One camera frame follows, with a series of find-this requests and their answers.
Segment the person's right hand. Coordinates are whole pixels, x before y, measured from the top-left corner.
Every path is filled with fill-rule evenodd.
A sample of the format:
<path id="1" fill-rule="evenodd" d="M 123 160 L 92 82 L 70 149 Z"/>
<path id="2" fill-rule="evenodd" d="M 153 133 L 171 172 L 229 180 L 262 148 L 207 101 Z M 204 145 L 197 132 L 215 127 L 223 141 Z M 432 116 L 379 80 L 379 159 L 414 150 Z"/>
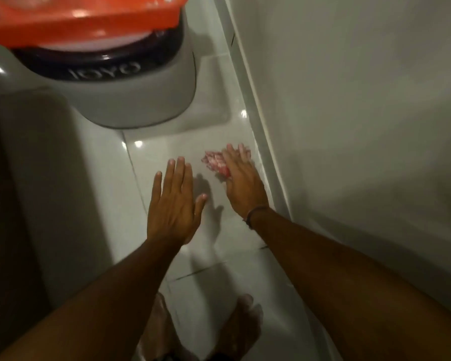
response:
<path id="1" fill-rule="evenodd" d="M 264 183 L 253 163 L 231 173 L 226 181 L 227 197 L 234 211 L 243 219 L 247 212 L 255 206 L 270 206 Z"/>

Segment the person's left hand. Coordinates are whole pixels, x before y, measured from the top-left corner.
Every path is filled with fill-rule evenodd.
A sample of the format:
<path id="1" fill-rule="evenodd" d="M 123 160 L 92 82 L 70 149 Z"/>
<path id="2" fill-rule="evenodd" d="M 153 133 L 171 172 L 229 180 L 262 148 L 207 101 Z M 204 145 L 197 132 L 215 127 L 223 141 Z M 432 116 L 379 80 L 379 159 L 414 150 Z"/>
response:
<path id="1" fill-rule="evenodd" d="M 193 170 L 186 160 L 181 194 L 173 195 L 173 175 L 177 159 L 167 162 L 166 170 L 162 173 L 162 195 L 153 207 L 150 198 L 147 238 L 167 238 L 184 245 L 192 240 L 201 222 L 194 222 L 194 203 L 198 196 L 194 195 Z"/>

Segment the red and white cloth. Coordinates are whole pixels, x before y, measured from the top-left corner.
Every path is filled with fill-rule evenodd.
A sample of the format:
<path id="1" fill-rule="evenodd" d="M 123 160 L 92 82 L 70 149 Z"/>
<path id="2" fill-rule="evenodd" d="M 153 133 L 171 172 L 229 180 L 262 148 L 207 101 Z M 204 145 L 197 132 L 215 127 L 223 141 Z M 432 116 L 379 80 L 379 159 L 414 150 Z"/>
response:
<path id="1" fill-rule="evenodd" d="M 201 161 L 220 181 L 231 179 L 230 169 L 222 151 L 205 151 Z"/>

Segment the person's right forearm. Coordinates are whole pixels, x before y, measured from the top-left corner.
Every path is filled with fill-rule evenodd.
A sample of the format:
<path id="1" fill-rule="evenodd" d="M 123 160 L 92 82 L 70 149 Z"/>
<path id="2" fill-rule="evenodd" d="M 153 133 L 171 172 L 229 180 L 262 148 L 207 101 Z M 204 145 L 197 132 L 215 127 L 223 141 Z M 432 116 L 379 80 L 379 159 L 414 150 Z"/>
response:
<path id="1" fill-rule="evenodd" d="M 451 361 L 451 312 L 432 297 L 272 209 L 252 224 L 344 361 Z"/>

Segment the person's left forearm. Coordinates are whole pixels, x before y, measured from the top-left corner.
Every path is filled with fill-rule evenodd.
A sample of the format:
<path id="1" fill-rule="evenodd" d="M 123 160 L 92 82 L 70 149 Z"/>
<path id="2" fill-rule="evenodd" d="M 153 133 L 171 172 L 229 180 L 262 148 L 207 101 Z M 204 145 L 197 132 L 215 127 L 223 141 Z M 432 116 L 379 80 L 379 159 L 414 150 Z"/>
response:
<path id="1" fill-rule="evenodd" d="M 0 354 L 0 361 L 131 361 L 182 245 L 147 239 Z"/>

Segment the dark wristband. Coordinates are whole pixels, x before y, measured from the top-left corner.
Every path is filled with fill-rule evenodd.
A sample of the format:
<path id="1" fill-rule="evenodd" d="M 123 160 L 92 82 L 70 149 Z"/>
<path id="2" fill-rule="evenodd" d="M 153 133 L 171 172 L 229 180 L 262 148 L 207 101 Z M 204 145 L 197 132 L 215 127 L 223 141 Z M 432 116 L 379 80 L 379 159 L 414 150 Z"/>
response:
<path id="1" fill-rule="evenodd" d="M 265 205 L 253 207 L 253 209 L 251 209 L 247 212 L 246 216 L 243 218 L 243 222 L 248 226 L 248 228 L 250 230 L 254 230 L 253 224 L 252 224 L 253 215 L 256 214 L 257 212 L 267 211 L 269 208 L 270 208 L 269 206 L 265 206 Z"/>

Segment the grey round tub black rim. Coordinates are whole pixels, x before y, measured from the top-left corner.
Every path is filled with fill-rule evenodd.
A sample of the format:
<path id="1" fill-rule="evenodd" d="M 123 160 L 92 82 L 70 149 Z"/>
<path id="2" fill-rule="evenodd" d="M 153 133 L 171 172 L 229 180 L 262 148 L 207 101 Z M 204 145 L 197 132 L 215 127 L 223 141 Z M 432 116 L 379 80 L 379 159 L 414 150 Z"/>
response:
<path id="1" fill-rule="evenodd" d="M 186 11 L 164 30 L 34 47 L 0 46 L 0 96 L 50 87 L 113 129 L 164 123 L 192 103 L 197 67 Z"/>

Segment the person's right foot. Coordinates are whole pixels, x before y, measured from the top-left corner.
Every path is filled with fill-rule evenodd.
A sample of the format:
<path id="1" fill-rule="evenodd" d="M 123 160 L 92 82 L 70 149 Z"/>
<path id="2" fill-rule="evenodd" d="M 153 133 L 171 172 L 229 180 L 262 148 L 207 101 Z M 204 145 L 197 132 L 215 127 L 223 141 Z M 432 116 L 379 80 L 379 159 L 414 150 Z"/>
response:
<path id="1" fill-rule="evenodd" d="M 223 325 L 217 343 L 205 361 L 242 361 L 258 341 L 264 320 L 263 308 L 249 294 L 237 299 L 236 306 Z"/>

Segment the person's foot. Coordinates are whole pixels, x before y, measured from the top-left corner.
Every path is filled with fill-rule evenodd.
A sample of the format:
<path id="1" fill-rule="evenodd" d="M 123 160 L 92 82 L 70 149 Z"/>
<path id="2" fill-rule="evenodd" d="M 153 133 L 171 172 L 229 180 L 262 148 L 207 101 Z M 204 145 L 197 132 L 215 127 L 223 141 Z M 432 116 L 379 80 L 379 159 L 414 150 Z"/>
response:
<path id="1" fill-rule="evenodd" d="M 264 320 L 263 308 L 249 294 L 237 299 L 236 306 L 223 325 L 217 343 L 205 361 L 242 361 L 258 341 Z"/>
<path id="2" fill-rule="evenodd" d="M 143 361 L 199 361 L 185 348 L 176 332 L 165 298 L 157 293 L 150 317 L 138 343 Z"/>

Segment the person's left foot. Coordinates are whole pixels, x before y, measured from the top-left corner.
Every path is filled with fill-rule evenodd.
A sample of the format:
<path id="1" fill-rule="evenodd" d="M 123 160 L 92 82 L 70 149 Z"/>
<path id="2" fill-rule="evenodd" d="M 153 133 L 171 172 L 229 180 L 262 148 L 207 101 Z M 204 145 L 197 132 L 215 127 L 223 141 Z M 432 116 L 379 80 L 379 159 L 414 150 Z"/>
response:
<path id="1" fill-rule="evenodd" d="M 199 361 L 185 348 L 176 332 L 165 298 L 157 293 L 150 317 L 138 343 L 143 361 Z"/>

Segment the orange plastic basket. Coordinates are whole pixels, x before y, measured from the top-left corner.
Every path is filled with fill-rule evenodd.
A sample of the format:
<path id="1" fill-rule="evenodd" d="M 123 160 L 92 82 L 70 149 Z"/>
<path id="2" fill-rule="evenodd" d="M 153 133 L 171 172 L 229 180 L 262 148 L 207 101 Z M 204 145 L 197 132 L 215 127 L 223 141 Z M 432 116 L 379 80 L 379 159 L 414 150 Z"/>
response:
<path id="1" fill-rule="evenodd" d="M 188 0 L 0 0 L 0 45 L 38 47 L 174 28 Z"/>

